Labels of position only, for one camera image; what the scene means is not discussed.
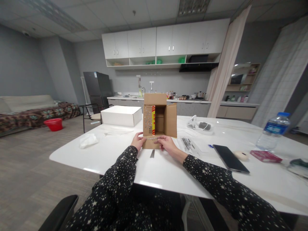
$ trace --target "sofa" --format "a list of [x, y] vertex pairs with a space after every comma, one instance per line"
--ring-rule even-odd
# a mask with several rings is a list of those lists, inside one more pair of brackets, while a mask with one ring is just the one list
[[0, 137], [26, 129], [45, 127], [45, 120], [79, 116], [75, 103], [56, 102], [50, 95], [0, 96]]

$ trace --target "person's right hand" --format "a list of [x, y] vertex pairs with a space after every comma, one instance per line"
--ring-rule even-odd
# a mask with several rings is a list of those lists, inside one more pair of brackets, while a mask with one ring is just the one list
[[157, 138], [157, 141], [154, 142], [155, 144], [159, 143], [160, 149], [166, 151], [175, 159], [177, 159], [180, 163], [183, 164], [184, 160], [188, 156], [185, 152], [179, 150], [176, 145], [174, 144], [172, 138], [170, 136], [160, 136]]

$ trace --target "couch cushion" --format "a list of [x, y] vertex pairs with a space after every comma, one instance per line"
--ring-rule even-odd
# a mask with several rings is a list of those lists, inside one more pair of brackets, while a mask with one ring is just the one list
[[6, 102], [0, 98], [0, 113], [12, 112]]
[[54, 100], [50, 95], [40, 96], [2, 96], [12, 112], [22, 112], [31, 109], [54, 107]]

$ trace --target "bottle label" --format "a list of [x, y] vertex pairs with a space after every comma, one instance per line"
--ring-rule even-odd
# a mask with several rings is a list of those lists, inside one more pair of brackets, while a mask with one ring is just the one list
[[269, 133], [277, 134], [277, 135], [283, 135], [288, 128], [288, 125], [283, 124], [274, 124], [267, 122], [264, 131], [267, 131]]

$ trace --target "open cardboard box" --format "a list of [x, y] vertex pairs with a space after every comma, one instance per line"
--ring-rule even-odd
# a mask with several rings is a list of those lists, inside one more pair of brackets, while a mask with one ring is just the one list
[[[148, 138], [167, 135], [177, 137], [176, 129], [176, 103], [167, 105], [166, 94], [144, 94], [143, 106], [143, 136]], [[154, 140], [146, 140], [144, 149], [159, 149]]]

